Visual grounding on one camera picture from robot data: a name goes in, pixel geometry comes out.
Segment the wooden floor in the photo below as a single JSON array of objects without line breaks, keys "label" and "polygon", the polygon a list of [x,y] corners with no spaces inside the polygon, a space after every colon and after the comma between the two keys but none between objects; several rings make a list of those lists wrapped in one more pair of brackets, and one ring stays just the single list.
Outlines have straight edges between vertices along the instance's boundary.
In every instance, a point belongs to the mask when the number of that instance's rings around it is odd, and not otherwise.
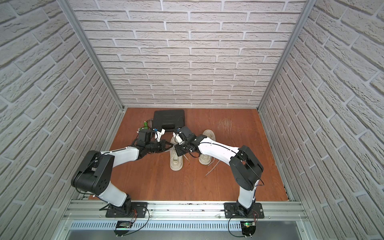
[{"label": "wooden floor", "polygon": [[[128,108],[112,143],[111,150],[130,145],[143,122],[153,118],[155,108]],[[287,201],[280,175],[275,165],[263,126],[255,109],[185,109],[185,124],[196,135],[211,129],[216,141],[251,148],[264,167],[261,179],[265,186],[257,187],[257,201]],[[224,126],[232,126],[224,131]],[[172,133],[162,139],[170,141]],[[196,158],[184,157],[180,171],[169,167],[169,152],[148,154],[138,161],[128,162],[113,169],[111,182],[134,200],[209,200],[236,201],[239,186],[231,168],[224,162],[207,176],[210,166]]]}]

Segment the white brick wallpaper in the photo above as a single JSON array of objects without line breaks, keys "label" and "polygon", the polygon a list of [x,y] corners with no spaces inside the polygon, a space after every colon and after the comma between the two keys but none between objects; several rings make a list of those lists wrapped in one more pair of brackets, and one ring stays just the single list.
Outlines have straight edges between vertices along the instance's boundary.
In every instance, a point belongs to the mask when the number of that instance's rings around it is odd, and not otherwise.
[{"label": "white brick wallpaper", "polygon": [[384,237],[383,56],[383,0],[317,0],[261,109],[319,239]]},{"label": "white brick wallpaper", "polygon": [[56,1],[0,2],[0,238],[50,239],[118,109]]},{"label": "white brick wallpaper", "polygon": [[256,108],[305,1],[72,0],[128,107]]}]

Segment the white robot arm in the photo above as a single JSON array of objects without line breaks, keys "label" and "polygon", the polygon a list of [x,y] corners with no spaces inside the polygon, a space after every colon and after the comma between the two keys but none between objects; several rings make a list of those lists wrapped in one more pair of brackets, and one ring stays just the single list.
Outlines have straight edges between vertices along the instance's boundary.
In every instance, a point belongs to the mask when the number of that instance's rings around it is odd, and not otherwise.
[{"label": "white robot arm", "polygon": [[[131,146],[114,151],[89,151],[72,178],[72,186],[97,195],[101,200],[123,209],[129,208],[130,197],[111,182],[112,168],[130,161],[141,159],[148,152],[164,152],[173,144],[160,141],[163,132],[142,129]],[[213,141],[205,135],[196,137],[187,127],[174,132],[176,153],[182,156],[188,152],[210,155],[225,162],[232,169],[236,182],[240,185],[237,201],[238,212],[246,216],[255,201],[255,190],[263,172],[263,166],[247,146],[231,147]]]}]

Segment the black case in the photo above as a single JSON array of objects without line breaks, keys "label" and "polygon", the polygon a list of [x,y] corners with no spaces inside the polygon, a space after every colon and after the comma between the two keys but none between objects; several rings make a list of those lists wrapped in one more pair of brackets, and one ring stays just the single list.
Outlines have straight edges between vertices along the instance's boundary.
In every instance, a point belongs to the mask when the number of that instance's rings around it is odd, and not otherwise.
[{"label": "black case", "polygon": [[152,128],[161,131],[164,129],[166,132],[173,132],[176,128],[185,126],[184,110],[163,110],[155,111],[153,116]]}]

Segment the white sneaker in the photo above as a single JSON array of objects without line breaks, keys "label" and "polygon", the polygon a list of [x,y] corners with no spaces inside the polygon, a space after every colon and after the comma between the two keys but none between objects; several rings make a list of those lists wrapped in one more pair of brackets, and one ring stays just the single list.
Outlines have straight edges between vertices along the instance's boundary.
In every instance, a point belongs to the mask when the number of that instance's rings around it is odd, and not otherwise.
[{"label": "white sneaker", "polygon": [[[175,141],[175,137],[172,137],[170,142],[173,144],[177,144]],[[183,167],[183,156],[180,156],[180,157],[177,156],[175,146],[173,146],[169,150],[169,155],[170,155],[170,163],[169,163],[170,168],[173,171],[179,171]]]},{"label": "white sneaker", "polygon": [[[209,130],[209,129],[205,130],[203,132],[203,135],[206,135],[213,141],[216,141],[215,134],[212,132],[212,130]],[[211,162],[211,159],[212,159],[212,156],[201,154],[199,157],[199,162],[203,165],[208,165]]]}]

